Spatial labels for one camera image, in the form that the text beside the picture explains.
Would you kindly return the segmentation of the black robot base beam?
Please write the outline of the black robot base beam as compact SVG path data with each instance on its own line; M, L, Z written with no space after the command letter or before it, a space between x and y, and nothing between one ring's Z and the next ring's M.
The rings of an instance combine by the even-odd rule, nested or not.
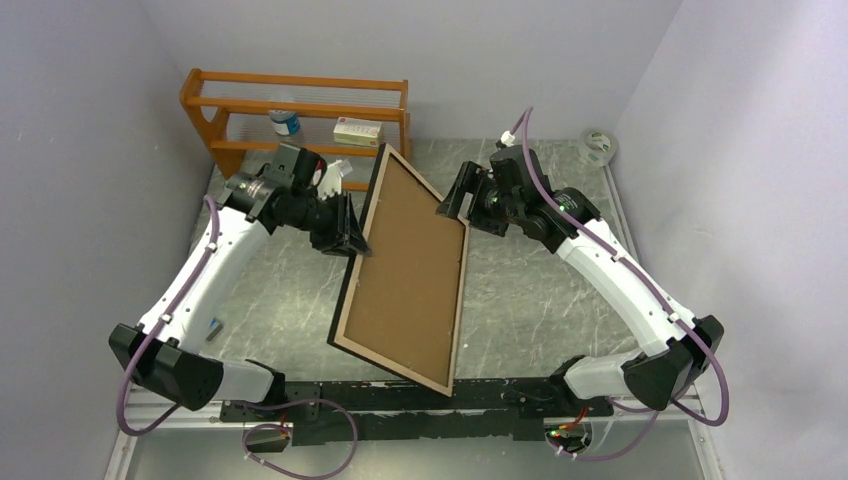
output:
M581 400L548 377L457 379L442 395L409 380L294 382L274 413L227 401L225 424L284 421L296 446L345 441L352 425L362 441L509 437L536 441L560 424L585 425L613 414L601 398Z

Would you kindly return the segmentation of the clear tape roll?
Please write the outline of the clear tape roll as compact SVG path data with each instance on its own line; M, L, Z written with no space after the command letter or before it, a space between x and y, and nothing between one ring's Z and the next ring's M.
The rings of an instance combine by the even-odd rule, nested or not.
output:
M584 130L577 143L578 158L596 168L608 165L618 148L618 140L613 134L593 128Z

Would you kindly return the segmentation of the blue white small jar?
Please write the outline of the blue white small jar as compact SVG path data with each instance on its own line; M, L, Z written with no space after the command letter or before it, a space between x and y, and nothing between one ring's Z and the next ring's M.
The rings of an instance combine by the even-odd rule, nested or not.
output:
M297 134L301 129L299 115L295 111L269 110L268 117L274 131L280 136L292 136Z

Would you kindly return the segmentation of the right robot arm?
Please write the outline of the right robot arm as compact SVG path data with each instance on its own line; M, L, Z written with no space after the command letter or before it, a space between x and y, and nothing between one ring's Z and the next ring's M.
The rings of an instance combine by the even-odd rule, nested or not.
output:
M519 227L580 273L634 336L630 352L576 356L551 375L550 402L559 413L622 396L661 411L710 366L723 325L712 315L697 317L660 288L580 190L553 189L534 150L500 145L486 166L463 162L436 212L496 236Z

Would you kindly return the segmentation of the blue grey eraser block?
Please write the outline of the blue grey eraser block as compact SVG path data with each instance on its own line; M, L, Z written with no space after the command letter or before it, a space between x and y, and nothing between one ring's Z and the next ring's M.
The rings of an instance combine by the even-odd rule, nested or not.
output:
M205 341L212 342L223 330L223 323L217 318L213 318L207 328Z

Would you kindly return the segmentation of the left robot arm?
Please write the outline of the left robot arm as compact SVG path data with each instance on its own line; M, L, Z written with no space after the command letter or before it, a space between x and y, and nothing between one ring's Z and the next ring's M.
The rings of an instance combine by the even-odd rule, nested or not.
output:
M209 221L160 299L135 324L119 324L108 344L124 370L118 407L132 385L196 411L209 402L246 402L262 420L286 406L285 375L257 361L201 354L211 321L250 259L283 227L308 233L311 247L335 256L371 250L343 179L352 166L312 150L278 146L257 172L239 172L205 200Z

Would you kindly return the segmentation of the white cream small box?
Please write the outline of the white cream small box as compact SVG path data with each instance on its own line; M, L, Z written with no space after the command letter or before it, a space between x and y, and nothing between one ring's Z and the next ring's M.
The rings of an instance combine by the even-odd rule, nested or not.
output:
M358 147L377 147L383 141L383 124L379 121L339 117L333 128L336 143Z

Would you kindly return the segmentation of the orange wooden shelf rack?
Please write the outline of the orange wooden shelf rack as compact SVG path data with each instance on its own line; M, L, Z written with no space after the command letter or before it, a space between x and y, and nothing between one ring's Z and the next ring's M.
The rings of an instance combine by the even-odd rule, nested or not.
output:
M237 173L248 153L281 142L327 160L373 158L386 142L411 154L408 83L195 68L180 103L220 174Z

